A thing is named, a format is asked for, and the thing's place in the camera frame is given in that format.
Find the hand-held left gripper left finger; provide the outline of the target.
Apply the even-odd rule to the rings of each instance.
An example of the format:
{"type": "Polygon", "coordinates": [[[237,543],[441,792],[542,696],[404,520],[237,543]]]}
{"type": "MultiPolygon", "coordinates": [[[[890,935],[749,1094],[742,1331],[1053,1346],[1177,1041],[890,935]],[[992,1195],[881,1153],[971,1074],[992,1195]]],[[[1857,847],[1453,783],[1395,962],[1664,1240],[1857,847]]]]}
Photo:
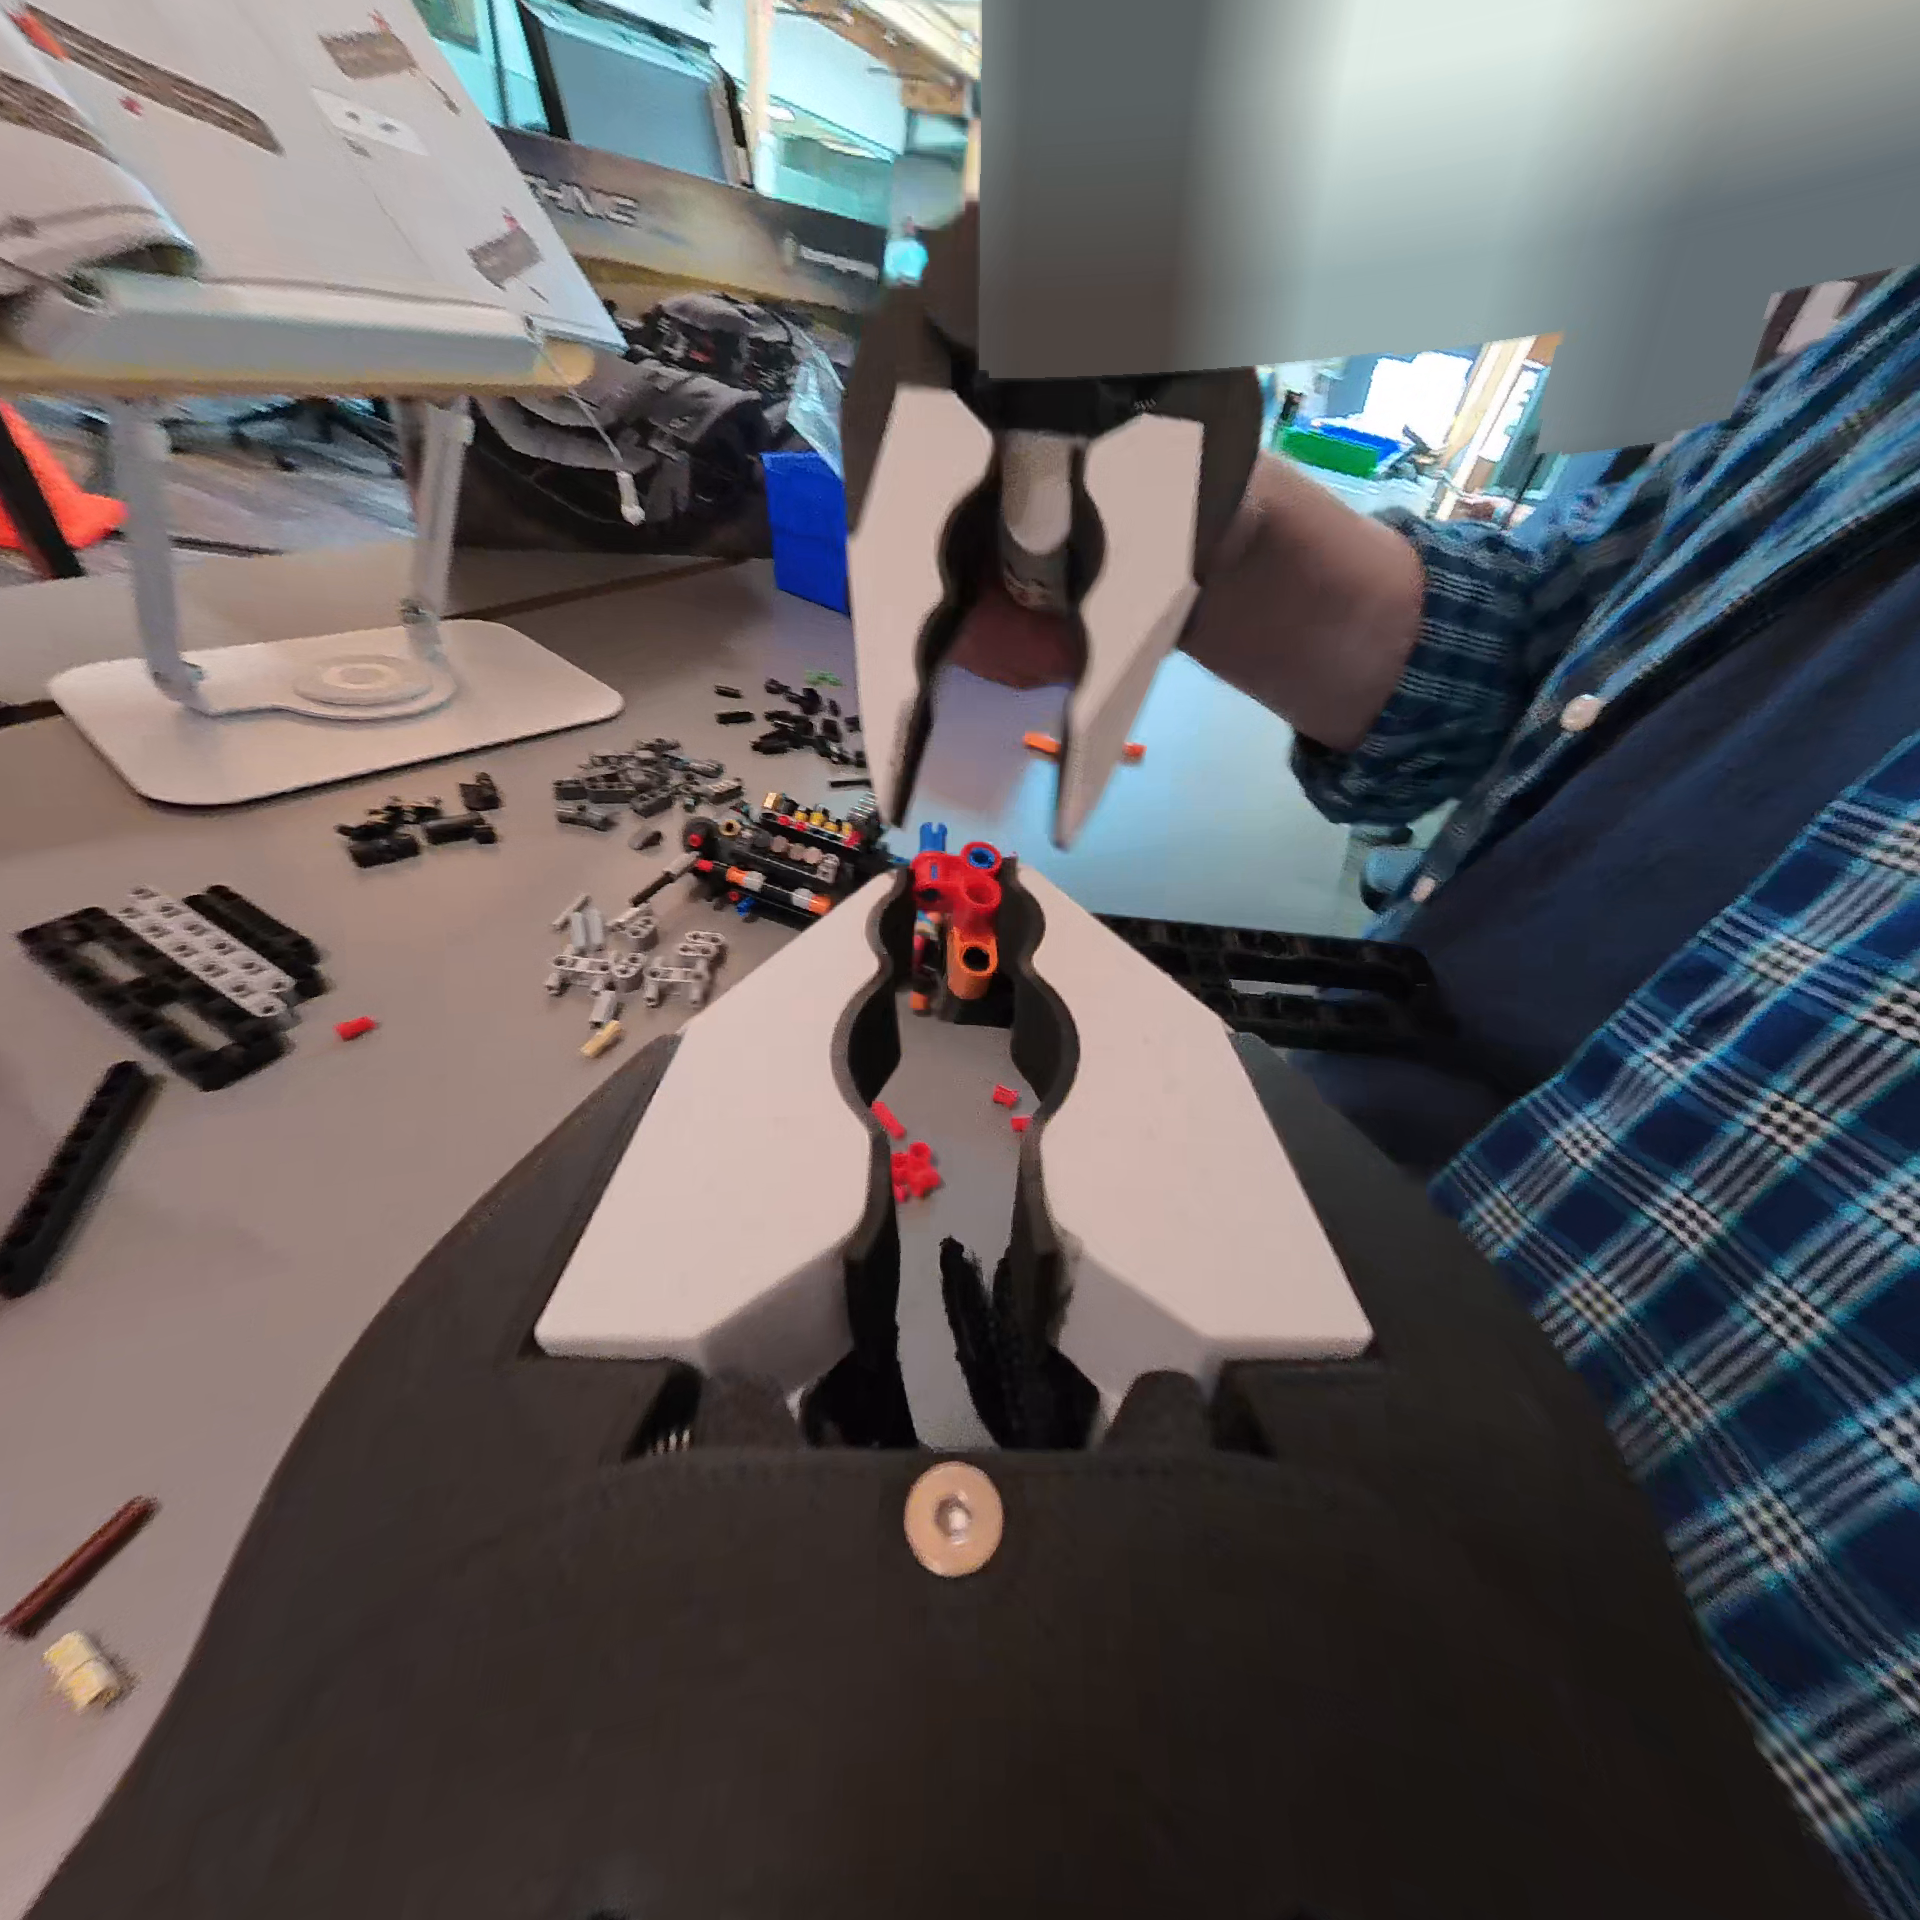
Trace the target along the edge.
{"type": "Polygon", "coordinates": [[[816,1385],[856,1346],[848,1257],[891,1217],[873,1116],[900,1062],[906,874],[690,1018],[534,1322],[540,1354],[816,1385]]]}

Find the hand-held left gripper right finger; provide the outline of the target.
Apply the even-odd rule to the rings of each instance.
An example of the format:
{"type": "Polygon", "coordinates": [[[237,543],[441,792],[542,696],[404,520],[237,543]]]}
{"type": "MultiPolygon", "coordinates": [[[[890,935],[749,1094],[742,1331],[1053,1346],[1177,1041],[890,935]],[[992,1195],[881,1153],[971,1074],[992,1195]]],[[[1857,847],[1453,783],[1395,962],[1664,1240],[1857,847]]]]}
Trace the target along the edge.
{"type": "Polygon", "coordinates": [[[1232,1032],[1042,874],[1001,882],[1017,1150],[1013,1290],[1094,1423],[1148,1376],[1354,1362],[1377,1331],[1232,1032]]]}

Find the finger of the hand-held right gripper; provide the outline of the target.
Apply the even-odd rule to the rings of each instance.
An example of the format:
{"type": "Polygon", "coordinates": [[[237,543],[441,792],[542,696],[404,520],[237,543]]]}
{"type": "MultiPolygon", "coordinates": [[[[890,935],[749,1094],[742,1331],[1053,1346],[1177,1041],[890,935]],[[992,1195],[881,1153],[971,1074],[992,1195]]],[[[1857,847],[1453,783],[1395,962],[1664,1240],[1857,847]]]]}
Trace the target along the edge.
{"type": "Polygon", "coordinates": [[[848,538],[856,707],[881,816],[915,804],[932,689],[969,604],[994,441],[961,393],[902,385],[848,538]]]}
{"type": "Polygon", "coordinates": [[[1098,543],[1075,604],[1083,662],[1064,708],[1052,827],[1059,851],[1089,827],[1193,610],[1202,454],[1197,420],[1148,415],[1092,439],[1081,460],[1075,498],[1098,543]]]}

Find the pile of red pins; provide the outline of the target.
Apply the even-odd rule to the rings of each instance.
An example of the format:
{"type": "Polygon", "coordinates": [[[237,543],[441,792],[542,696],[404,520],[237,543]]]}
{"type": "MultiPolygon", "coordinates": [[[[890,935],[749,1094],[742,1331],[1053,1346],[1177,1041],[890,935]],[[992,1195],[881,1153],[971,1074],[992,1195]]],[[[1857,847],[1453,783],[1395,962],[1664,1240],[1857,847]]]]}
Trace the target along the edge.
{"type": "MultiPolygon", "coordinates": [[[[1032,1131],[1034,1113],[1019,1089],[994,1083],[990,1089],[990,1103],[1008,1138],[1021,1142],[1032,1131]]],[[[912,1202],[939,1191],[944,1187],[944,1172],[936,1143],[915,1135],[883,1098],[872,1103],[872,1116],[890,1143],[888,1177],[893,1200],[912,1202]]]]}

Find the black lego frame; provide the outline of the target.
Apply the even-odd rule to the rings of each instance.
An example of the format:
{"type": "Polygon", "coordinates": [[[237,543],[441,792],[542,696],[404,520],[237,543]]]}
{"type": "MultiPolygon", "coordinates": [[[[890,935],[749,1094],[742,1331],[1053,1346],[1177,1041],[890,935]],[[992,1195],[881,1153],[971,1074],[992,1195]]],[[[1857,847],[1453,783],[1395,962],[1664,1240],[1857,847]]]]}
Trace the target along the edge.
{"type": "Polygon", "coordinates": [[[22,928],[17,939],[122,1038],[202,1094],[234,1089],[293,1050],[276,1016],[244,1010],[105,907],[22,928]]]}
{"type": "Polygon", "coordinates": [[[1421,1059],[1458,1034],[1433,970],[1405,945],[1108,915],[1090,921],[1232,1034],[1273,1050],[1421,1059]]]}

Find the multicoloured lego assembly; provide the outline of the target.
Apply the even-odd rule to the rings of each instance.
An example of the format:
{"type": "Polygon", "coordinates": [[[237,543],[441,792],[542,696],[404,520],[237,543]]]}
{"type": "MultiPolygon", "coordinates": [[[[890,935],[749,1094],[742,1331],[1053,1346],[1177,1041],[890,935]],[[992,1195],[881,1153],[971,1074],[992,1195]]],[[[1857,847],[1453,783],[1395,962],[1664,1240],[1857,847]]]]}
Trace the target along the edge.
{"type": "Polygon", "coordinates": [[[784,792],[721,814],[693,814],[680,842],[700,897],[790,926],[821,919],[896,864],[873,804],[833,814],[784,792]]]}

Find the red connector piece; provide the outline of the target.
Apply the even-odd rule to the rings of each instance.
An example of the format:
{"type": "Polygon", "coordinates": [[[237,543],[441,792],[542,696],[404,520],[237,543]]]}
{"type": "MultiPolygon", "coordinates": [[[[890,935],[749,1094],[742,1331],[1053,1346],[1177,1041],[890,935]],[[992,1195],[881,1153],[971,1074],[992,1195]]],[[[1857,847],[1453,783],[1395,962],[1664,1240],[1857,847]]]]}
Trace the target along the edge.
{"type": "Polygon", "coordinates": [[[973,842],[961,851],[926,849],[912,860],[912,898],[921,915],[954,926],[992,926],[1001,907],[1001,852],[973,842]]]}

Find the person's right hand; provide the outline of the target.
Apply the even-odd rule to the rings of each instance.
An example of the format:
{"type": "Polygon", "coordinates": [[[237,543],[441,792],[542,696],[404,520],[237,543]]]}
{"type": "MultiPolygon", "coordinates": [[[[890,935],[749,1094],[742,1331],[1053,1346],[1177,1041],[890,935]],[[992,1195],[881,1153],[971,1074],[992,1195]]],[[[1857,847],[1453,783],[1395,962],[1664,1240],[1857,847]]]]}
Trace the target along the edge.
{"type": "MultiPolygon", "coordinates": [[[[1317,498],[1332,504],[1283,458],[1258,454],[1179,640],[1179,652],[1217,680],[1238,683],[1242,664],[1259,655],[1281,593],[1306,579],[1296,535],[1317,498]]],[[[1086,647],[1070,610],[1028,606],[992,575],[946,664],[1003,689],[1068,689],[1083,672],[1086,647]]]]}

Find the blue storage bin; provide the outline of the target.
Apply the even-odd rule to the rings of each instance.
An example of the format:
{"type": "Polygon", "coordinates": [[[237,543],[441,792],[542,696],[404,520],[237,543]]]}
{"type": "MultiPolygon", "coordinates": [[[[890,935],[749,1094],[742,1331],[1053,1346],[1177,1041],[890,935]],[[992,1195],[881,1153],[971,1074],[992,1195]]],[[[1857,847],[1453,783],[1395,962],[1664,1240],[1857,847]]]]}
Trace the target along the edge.
{"type": "Polygon", "coordinates": [[[816,608],[848,612],[848,496],[816,450],[768,450],[762,487],[774,585],[816,608]]]}

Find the black car picture box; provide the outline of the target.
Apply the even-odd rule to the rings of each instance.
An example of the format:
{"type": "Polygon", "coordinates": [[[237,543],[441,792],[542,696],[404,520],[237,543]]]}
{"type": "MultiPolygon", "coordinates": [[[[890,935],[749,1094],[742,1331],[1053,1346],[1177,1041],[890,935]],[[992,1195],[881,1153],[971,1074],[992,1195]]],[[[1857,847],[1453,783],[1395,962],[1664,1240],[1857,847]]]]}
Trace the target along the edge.
{"type": "Polygon", "coordinates": [[[881,299],[890,232],[501,130],[616,324],[578,398],[478,401],[458,546],[760,558],[762,458],[814,450],[881,299]]]}

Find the green crate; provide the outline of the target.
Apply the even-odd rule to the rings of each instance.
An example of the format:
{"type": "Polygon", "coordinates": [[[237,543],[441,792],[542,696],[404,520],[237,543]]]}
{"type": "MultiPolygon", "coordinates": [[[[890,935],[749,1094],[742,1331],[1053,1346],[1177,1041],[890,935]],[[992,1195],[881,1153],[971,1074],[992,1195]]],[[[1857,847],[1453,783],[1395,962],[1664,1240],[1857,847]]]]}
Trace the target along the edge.
{"type": "Polygon", "coordinates": [[[1378,438],[1344,423],[1284,423],[1277,454],[1301,467],[1321,474],[1337,474],[1355,480],[1377,480],[1403,454],[1410,441],[1378,438]]]}

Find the pile of small black pins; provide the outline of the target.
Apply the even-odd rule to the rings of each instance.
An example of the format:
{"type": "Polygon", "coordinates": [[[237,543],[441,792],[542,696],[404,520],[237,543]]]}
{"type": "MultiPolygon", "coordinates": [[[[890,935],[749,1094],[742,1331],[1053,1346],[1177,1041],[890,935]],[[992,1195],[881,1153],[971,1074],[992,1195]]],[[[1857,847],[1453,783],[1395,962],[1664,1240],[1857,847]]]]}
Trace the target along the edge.
{"type": "Polygon", "coordinates": [[[763,707],[753,708],[745,689],[716,687],[717,708],[710,721],[721,729],[753,729],[753,752],[762,758],[802,752],[865,770],[869,758],[860,744],[860,721],[833,697],[834,689],[834,680],[765,680],[763,707]]]}

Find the pile of grey connector pieces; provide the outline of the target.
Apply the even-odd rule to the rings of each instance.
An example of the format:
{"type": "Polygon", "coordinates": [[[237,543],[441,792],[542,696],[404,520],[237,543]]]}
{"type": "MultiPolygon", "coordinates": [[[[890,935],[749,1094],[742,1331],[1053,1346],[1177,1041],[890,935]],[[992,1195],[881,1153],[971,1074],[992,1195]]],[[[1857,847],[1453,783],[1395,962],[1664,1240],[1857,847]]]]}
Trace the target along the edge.
{"type": "Polygon", "coordinates": [[[649,903],[605,915],[589,897],[578,897],[552,928],[562,946],[547,964],[544,992],[556,1000],[589,995],[594,1025],[611,1023],[629,1000],[649,1010],[670,1001],[700,1010],[729,959],[729,939],[717,930],[661,932],[649,903]]]}

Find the pile of dark grey pieces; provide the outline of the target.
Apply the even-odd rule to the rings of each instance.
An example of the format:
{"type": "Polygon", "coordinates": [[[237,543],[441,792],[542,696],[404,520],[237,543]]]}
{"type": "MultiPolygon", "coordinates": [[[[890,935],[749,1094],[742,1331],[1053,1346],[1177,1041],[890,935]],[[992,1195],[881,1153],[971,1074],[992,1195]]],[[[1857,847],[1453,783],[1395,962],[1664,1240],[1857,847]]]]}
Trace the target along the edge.
{"type": "Polygon", "coordinates": [[[741,811],[745,787],[721,759],[693,758],[657,736],[622,752],[594,752],[552,787],[558,826],[611,833],[619,822],[741,811]]]}

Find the white book stand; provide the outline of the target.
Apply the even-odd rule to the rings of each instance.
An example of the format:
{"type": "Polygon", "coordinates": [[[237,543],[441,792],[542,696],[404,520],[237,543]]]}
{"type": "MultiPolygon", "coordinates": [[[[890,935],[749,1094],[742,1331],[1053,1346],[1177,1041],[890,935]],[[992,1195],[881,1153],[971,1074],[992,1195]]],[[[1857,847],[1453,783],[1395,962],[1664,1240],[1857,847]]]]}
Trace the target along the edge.
{"type": "Polygon", "coordinates": [[[145,801],[219,809],[605,722],[612,689],[494,619],[449,612],[474,420],[494,395],[573,395],[618,329],[568,252],[478,299],[98,270],[12,303],[5,385],[105,398],[129,495],[140,655],[78,664],[51,700],[145,801]],[[186,646],[157,406],[371,395],[422,412],[412,571],[397,622],[186,646]]]}

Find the pile of black connector pieces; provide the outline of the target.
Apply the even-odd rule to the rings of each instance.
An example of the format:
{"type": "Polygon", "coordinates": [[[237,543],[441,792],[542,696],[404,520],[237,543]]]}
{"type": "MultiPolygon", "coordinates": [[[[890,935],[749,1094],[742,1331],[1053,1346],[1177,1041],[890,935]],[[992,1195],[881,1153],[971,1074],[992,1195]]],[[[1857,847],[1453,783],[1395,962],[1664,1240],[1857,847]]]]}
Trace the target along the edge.
{"type": "Polygon", "coordinates": [[[497,780],[476,774],[456,788],[458,807],[441,799],[389,799],[356,822],[337,823],[334,833],[360,872],[397,866],[427,849],[494,849],[494,816],[505,802],[497,780]]]}

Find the short black beam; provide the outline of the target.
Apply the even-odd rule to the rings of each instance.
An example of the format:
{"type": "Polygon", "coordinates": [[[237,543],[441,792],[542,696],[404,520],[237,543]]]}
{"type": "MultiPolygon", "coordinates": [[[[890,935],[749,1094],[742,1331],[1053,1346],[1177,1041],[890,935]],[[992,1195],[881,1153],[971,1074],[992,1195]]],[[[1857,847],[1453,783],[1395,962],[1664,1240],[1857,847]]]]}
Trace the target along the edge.
{"type": "Polygon", "coordinates": [[[272,961],[278,972],[289,975],[300,1001],[310,1001],[330,992],[323,954],[300,928],[291,928],[265,907],[224,886],[209,888],[209,898],[226,912],[236,926],[236,938],[248,948],[272,961]]]}
{"type": "Polygon", "coordinates": [[[198,894],[184,897],[184,905],[285,975],[293,986],[284,992],[298,1001],[315,1000],[330,991],[320,946],[300,928],[234,891],[234,888],[212,882],[198,894]]]}

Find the instruction booklet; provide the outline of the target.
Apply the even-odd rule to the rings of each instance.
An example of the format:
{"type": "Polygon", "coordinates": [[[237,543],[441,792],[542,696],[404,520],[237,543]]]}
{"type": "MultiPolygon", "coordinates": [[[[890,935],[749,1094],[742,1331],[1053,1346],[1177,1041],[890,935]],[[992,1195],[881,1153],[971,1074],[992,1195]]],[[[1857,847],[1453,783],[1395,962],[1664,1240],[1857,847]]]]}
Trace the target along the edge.
{"type": "Polygon", "coordinates": [[[5,4],[3,67],[20,353],[371,390],[619,350],[406,4],[5,4]]]}

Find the long black beam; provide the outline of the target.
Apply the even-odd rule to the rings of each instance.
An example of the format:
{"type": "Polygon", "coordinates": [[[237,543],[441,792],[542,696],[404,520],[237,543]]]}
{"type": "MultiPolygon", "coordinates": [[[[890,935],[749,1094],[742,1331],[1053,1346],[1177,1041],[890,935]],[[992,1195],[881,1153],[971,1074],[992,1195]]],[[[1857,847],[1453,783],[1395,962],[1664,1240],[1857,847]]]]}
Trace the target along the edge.
{"type": "Polygon", "coordinates": [[[86,1095],[5,1230],[5,1302],[26,1299],[48,1281],[81,1217],[150,1107],[156,1086],[157,1078],[147,1067],[115,1063],[86,1095]]]}

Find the short brown axle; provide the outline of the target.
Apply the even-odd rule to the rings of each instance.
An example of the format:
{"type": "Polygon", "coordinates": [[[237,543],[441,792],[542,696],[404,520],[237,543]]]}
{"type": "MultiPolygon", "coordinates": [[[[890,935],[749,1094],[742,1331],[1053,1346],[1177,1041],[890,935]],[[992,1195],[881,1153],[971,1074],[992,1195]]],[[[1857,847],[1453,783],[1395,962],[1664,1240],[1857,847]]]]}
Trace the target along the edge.
{"type": "Polygon", "coordinates": [[[3,1614],[3,1632],[12,1641],[28,1641],[56,1622],[85,1590],[123,1552],[161,1514],[150,1495],[117,1506],[81,1545],[57,1561],[3,1614]]]}

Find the orange traffic cone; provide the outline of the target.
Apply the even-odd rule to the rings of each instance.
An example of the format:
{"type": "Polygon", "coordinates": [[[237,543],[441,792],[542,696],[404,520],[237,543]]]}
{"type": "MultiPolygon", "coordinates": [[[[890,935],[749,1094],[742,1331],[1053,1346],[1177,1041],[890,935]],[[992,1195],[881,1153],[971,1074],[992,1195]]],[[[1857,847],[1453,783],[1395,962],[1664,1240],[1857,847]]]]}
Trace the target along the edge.
{"type": "Polygon", "coordinates": [[[48,520],[67,546],[85,552],[129,526],[129,506],[108,495],[90,492],[46,438],[12,406],[3,402],[5,439],[32,475],[32,487],[48,520]]]}

